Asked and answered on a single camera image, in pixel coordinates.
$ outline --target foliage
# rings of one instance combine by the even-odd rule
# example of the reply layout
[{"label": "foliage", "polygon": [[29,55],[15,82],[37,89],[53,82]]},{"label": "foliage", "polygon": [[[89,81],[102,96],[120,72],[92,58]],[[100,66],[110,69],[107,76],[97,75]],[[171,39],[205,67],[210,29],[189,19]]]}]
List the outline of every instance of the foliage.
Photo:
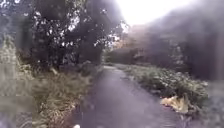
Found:
[{"label": "foliage", "polygon": [[218,24],[203,10],[196,12],[197,9],[175,10],[150,25],[131,28],[121,41],[130,45],[113,49],[107,54],[108,61],[150,63],[188,72],[196,78],[214,79],[217,57],[222,53],[217,53]]},{"label": "foliage", "polygon": [[186,74],[153,66],[116,66],[133,75],[144,88],[161,97],[184,97],[186,94],[189,101],[199,107],[208,98],[206,83],[193,80]]},{"label": "foliage", "polygon": [[90,77],[78,73],[40,73],[19,61],[12,38],[0,49],[0,118],[12,127],[54,127],[86,93]]},{"label": "foliage", "polygon": [[170,98],[163,98],[160,104],[172,107],[176,112],[181,114],[188,114],[189,107],[191,107],[191,103],[188,100],[188,97],[178,98],[177,96],[173,96]]},{"label": "foliage", "polygon": [[1,16],[11,21],[3,33],[15,38],[21,59],[35,68],[99,64],[104,46],[122,32],[114,1],[6,0],[2,5]]}]

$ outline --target paved path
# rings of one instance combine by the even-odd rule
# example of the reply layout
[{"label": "paved path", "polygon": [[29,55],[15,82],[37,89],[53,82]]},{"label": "paved path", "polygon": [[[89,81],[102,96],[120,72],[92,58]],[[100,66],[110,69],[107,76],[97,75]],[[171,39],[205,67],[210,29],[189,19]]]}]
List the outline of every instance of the paved path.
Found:
[{"label": "paved path", "polygon": [[178,114],[160,105],[121,70],[105,67],[101,75],[76,117],[81,128],[184,128]]}]

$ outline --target shrub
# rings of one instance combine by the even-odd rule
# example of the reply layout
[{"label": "shrub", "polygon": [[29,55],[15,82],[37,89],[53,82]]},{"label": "shrub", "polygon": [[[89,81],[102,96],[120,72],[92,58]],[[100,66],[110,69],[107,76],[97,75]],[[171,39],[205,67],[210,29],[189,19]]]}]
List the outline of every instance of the shrub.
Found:
[{"label": "shrub", "polygon": [[30,65],[19,61],[12,39],[6,36],[0,48],[0,119],[15,127],[62,124],[87,91],[90,77],[75,72],[38,72],[34,77],[32,72]]},{"label": "shrub", "polygon": [[117,67],[133,75],[145,89],[161,97],[175,95],[183,97],[186,94],[190,102],[199,107],[208,97],[205,90],[206,83],[194,80],[187,74],[153,66],[117,65]]}]

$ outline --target sky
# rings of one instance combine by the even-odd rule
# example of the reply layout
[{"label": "sky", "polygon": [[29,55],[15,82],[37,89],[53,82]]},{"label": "sky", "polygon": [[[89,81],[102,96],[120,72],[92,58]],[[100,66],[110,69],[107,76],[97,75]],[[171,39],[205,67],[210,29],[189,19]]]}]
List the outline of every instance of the sky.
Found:
[{"label": "sky", "polygon": [[170,11],[190,6],[195,0],[117,0],[126,22],[133,26],[158,19]]}]

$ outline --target tree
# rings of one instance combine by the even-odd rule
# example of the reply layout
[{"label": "tree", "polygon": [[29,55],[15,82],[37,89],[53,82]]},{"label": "tree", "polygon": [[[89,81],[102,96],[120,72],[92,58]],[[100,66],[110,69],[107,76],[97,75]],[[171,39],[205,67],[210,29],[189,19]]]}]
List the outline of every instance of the tree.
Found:
[{"label": "tree", "polygon": [[20,56],[34,67],[48,69],[70,61],[99,63],[102,49],[122,32],[116,2],[105,0],[7,0],[4,15],[19,23],[15,39]]},{"label": "tree", "polygon": [[175,10],[159,21],[137,27],[139,29],[135,29],[135,33],[129,33],[125,41],[129,45],[135,42],[135,47],[130,48],[126,44],[122,49],[136,50],[136,54],[141,53],[140,58],[136,59],[136,54],[124,52],[122,49],[114,50],[111,55],[117,56],[113,58],[122,60],[122,63],[125,59],[120,57],[125,56],[131,58],[132,63],[150,63],[178,72],[187,72],[196,78],[213,79],[217,63],[219,72],[223,73],[223,23],[218,20],[222,19],[221,15],[214,15],[216,12],[221,13],[215,8],[216,5],[210,10],[209,15],[213,14],[212,16],[208,15],[208,10],[201,9],[202,7]]}]

